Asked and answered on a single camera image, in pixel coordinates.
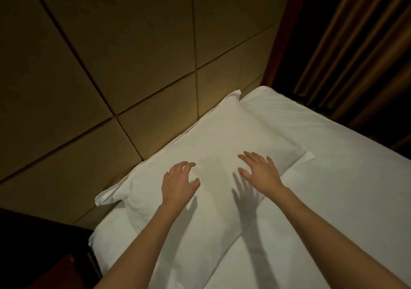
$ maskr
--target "left hand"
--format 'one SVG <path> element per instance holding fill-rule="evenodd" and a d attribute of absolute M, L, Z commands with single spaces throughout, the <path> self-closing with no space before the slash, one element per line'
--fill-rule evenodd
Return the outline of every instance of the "left hand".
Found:
<path fill-rule="evenodd" d="M 200 187 L 199 178 L 196 178 L 193 183 L 188 182 L 188 174 L 195 165 L 194 162 L 183 161 L 172 166 L 170 171 L 164 174 L 161 187 L 163 194 L 162 206 L 176 217 Z"/>

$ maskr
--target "mattress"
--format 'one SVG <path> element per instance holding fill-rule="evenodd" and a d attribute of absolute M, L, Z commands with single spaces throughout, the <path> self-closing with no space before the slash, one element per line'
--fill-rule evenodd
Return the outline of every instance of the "mattress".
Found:
<path fill-rule="evenodd" d="M 283 177 L 311 209 L 411 285 L 411 161 L 259 87 L 240 103 L 315 155 Z M 103 275 L 137 236 L 119 203 L 90 237 Z M 219 263 L 206 289 L 328 288 L 304 245 L 268 199 Z"/>

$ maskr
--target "headboard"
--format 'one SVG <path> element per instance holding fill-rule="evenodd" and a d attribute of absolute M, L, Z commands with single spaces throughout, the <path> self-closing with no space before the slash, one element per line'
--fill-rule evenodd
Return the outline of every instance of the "headboard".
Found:
<path fill-rule="evenodd" d="M 99 192 L 261 83 L 285 3 L 3 0 L 0 207 L 94 229 Z"/>

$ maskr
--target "pillow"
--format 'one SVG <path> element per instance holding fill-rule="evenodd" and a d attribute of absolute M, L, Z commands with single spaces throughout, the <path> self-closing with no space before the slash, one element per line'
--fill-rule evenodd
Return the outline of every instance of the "pillow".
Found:
<path fill-rule="evenodd" d="M 239 94 L 236 91 L 225 97 L 184 134 L 95 199 L 97 205 L 123 200 L 130 223 L 140 232 L 162 203 L 164 173 L 184 160 L 197 163 L 189 180 L 198 177 L 201 186 L 167 236 L 150 282 L 152 288 L 203 288 L 250 222 L 253 210 L 249 208 L 255 209 L 263 196 L 251 187 L 246 191 L 241 187 L 237 167 L 248 171 L 249 167 L 238 154 L 245 150 L 270 156 L 280 175 L 298 160 L 313 158 L 302 146 L 244 110 Z M 242 201 L 256 203 L 238 206 L 239 200 L 234 199 L 237 191 Z"/>

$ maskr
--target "brown curtain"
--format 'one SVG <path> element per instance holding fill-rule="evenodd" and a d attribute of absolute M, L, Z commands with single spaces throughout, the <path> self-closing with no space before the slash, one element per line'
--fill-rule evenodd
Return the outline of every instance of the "brown curtain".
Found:
<path fill-rule="evenodd" d="M 293 92 L 411 157 L 410 47 L 411 0 L 341 0 Z"/>

